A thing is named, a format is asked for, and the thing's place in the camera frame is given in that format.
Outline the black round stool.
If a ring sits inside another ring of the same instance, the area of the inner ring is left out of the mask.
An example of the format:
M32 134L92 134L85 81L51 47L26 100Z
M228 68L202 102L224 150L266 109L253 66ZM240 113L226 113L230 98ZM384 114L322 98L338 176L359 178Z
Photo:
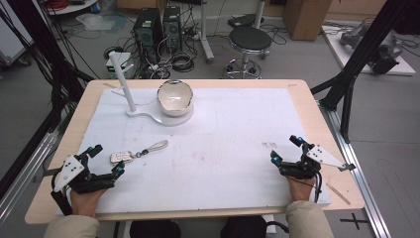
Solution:
M240 59L231 59L225 66L225 74L230 78L247 76L255 79L262 77L260 65L250 59L250 55L258 55L264 59L271 46L272 39L264 31L254 27L237 27L229 35L229 44L242 53Z

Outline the cardboard box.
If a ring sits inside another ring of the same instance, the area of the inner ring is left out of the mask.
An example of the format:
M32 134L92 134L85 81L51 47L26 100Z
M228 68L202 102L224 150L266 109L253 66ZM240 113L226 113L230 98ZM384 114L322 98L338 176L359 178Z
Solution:
M333 0L287 0L283 22L291 40L315 41Z

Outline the white box device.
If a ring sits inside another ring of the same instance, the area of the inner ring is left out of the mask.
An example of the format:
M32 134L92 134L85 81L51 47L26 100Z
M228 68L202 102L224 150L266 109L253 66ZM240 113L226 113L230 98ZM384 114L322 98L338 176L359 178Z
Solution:
M117 60L116 63L113 63L111 59L108 59L106 63L106 68L110 74L111 78L116 78L116 65L118 65L121 68L121 71L124 73L125 76L127 76L133 68L132 64L132 57L130 53L113 53L113 57Z

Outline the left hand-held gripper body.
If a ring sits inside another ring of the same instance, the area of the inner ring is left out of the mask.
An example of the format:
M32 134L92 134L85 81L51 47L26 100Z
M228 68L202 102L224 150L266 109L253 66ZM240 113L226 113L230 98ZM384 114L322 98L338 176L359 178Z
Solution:
M114 187L117 179L117 168L114 167L108 174L93 174L88 167L88 162L94 157L94 153L69 156L52 180L52 190L59 192L69 186L77 193L83 194Z

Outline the round white table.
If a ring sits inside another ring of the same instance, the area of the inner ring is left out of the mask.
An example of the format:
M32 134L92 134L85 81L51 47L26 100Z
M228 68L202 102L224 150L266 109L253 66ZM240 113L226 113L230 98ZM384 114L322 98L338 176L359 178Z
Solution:
M50 8L47 6L47 10L51 14L62 15L68 13L74 13L80 10L86 10L91 8L94 5L97 5L99 0L84 0L84 3L81 5L72 5L68 4L66 7Z

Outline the aluminium rail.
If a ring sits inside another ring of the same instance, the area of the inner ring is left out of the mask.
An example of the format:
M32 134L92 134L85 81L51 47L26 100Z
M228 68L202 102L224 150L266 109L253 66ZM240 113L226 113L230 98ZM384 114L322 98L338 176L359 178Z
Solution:
M0 199L0 227L6 223L43 161L53 151L58 138L59 132L46 133L26 154L27 160L23 163L23 167L19 169L17 176L12 179L11 185Z
M345 138L340 133L341 119L336 111L329 111L319 105L320 111L323 114L330 131L334 136L336 144L348 164L354 164L356 167L351 170L356 185L361 192L365 201L364 211L367 215L368 222L373 231L375 238L391 238L387 225L381 215L381 212L376 204L373 194L369 188L368 181L364 175L362 167L358 161L357 155L350 143L345 141Z

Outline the white table leg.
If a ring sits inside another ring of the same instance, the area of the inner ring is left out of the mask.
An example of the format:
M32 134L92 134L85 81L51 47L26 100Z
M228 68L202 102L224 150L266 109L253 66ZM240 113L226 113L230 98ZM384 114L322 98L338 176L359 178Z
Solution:
M214 54L210 47L210 44L207 39L207 11L206 5L207 0L200 0L201 8L200 8L200 15L201 15L201 30L199 33L200 43L205 54L206 62L212 63L214 61Z

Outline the white floor board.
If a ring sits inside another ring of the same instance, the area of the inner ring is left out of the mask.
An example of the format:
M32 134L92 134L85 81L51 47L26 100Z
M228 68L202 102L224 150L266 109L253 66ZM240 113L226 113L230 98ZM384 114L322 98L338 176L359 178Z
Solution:
M344 67L353 54L354 50L350 46L342 46L340 44L342 32L340 31L339 27L323 26L322 30L339 65ZM396 61L397 65L388 71L386 73L387 75L411 76L416 73L416 71L402 57L397 57Z

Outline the person's left hand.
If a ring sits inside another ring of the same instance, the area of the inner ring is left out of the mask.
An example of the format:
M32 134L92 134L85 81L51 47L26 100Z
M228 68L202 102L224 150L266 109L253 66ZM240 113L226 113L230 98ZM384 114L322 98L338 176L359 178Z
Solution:
M72 190L70 192L72 214L94 217L99 199L105 192L105 189L101 189L79 194Z

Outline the white stand with pole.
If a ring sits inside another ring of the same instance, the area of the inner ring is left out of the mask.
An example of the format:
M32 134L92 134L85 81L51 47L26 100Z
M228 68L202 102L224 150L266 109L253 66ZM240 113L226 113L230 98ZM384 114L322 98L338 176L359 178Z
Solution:
M109 54L109 59L111 59L113 63L116 63L117 60L113 57L113 53L114 52L111 52ZM194 113L193 103L192 103L191 111L186 113L185 115L172 117L172 116L168 116L164 114L160 110L160 107L158 105L158 99L157 99L158 92L156 93L155 98L151 102L146 103L146 104L137 104L134 101L127 79L118 65L116 65L116 73L117 73L117 78L120 82L121 88L123 90L123 96L126 98L128 102L128 109L126 111L126 114L129 117L148 116L152 118L155 122L159 123L160 125L167 126L167 127L181 125L187 122L192 117Z

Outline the clear plastic sheet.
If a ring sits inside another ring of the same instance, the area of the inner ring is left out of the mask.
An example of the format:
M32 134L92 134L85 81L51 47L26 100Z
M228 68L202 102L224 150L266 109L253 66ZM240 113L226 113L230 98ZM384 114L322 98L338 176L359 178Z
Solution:
M75 20L82 24L86 31L116 32L119 29L123 29L127 23L127 19L118 14L106 14L102 16L87 13L77 16Z

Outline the grey robot device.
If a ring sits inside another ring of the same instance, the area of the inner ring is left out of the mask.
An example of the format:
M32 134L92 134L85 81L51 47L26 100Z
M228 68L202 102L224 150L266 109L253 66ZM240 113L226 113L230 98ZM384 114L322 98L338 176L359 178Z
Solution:
M369 27L370 23L360 23L351 31L342 34L340 44L342 46L350 46L354 50L367 33ZM386 74L398 64L396 59L401 54L402 42L397 40L393 34L388 33L367 62L367 65L375 74Z

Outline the white foam sheet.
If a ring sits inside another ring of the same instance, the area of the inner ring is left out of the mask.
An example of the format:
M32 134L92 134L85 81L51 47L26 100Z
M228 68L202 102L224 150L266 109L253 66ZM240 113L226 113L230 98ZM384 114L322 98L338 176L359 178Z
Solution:
M130 118L127 101L105 90L79 149L102 151L89 161L97 175L111 171L115 152L139 152L166 140L166 148L126 164L101 198L100 214L284 207L287 180L270 161L288 162L301 151L289 138L304 137L291 94L284 88L196 88L193 114L166 127L146 116Z

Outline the black flat floor case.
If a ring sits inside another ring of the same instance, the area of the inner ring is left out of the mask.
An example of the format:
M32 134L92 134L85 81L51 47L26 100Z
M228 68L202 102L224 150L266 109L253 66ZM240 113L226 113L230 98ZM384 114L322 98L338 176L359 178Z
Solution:
M256 15L255 14L247 14L240 17L232 17L228 20L228 25L237 28L237 27L250 27L255 24Z

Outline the car key with beige strap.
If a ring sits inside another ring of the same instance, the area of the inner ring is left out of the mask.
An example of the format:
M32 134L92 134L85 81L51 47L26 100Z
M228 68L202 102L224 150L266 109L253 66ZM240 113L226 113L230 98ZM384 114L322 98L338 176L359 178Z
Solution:
M118 164L120 162L129 163L134 159L145 156L149 154L150 152L162 150L166 148L167 146L168 146L168 140L162 140L137 153L132 153L130 151L115 152L111 154L110 162L112 164Z

